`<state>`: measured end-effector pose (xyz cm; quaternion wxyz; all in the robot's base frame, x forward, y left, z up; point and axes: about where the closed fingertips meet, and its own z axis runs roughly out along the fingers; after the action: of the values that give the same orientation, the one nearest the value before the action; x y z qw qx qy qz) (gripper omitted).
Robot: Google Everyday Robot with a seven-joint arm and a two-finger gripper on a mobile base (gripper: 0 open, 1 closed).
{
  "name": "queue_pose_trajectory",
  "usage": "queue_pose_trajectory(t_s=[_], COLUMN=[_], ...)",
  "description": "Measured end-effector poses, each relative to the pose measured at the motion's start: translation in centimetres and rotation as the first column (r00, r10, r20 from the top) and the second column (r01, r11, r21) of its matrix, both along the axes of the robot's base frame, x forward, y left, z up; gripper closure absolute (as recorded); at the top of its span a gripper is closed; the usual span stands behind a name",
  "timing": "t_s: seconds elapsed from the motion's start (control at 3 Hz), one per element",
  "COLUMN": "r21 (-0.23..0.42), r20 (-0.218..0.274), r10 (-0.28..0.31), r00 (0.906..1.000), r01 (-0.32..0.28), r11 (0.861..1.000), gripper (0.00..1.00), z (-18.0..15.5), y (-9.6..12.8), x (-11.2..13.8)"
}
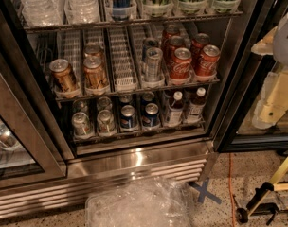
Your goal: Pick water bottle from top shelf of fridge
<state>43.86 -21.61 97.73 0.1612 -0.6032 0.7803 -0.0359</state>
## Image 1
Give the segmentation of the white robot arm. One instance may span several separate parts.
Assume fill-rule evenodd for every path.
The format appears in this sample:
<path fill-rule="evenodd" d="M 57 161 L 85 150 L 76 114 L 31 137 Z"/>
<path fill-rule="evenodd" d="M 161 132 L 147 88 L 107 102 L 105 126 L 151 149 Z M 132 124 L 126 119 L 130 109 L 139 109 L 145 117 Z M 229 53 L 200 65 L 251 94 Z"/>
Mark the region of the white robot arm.
<path fill-rule="evenodd" d="M 275 126 L 288 112 L 288 12 L 279 24 L 251 47 L 257 55 L 271 55 L 283 65 L 278 72 L 270 72 L 261 89 L 261 99 L 254 110 L 252 124 L 258 129 Z"/>

